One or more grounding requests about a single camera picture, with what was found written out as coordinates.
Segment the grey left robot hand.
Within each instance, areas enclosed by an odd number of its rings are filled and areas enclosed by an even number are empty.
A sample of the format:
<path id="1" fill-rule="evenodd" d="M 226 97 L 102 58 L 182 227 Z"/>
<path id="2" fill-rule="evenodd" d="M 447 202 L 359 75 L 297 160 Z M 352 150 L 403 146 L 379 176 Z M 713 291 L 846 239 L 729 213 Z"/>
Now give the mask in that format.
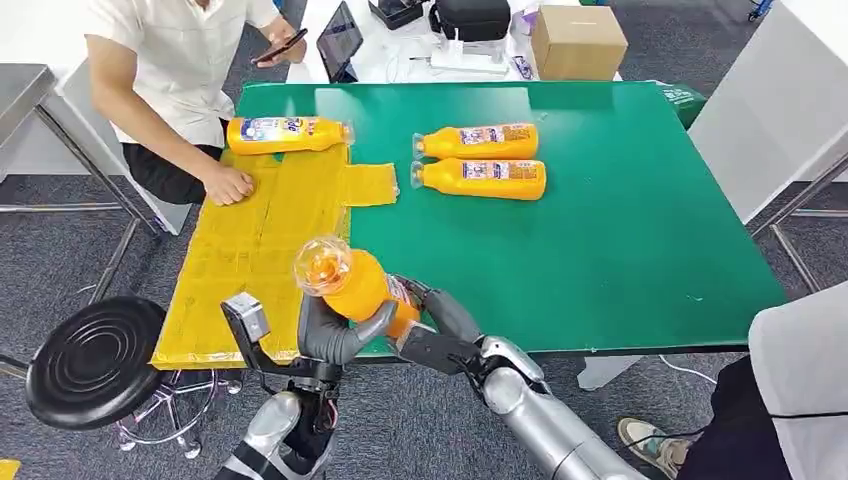
<path id="1" fill-rule="evenodd" d="M 362 322 L 333 310 L 321 297 L 303 297 L 298 319 L 297 345 L 307 358 L 345 365 L 372 340 L 384 336 L 395 318 L 398 303 L 384 301 Z"/>

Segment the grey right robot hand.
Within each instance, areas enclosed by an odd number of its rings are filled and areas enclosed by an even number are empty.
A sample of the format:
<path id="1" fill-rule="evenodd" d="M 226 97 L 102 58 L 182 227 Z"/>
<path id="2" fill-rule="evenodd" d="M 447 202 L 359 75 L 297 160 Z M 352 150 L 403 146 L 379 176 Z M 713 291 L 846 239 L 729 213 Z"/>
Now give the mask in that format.
<path id="1" fill-rule="evenodd" d="M 483 336 L 469 311 L 446 290 L 401 275 L 395 275 L 395 278 L 417 299 L 440 333 L 469 343 L 475 343 Z"/>

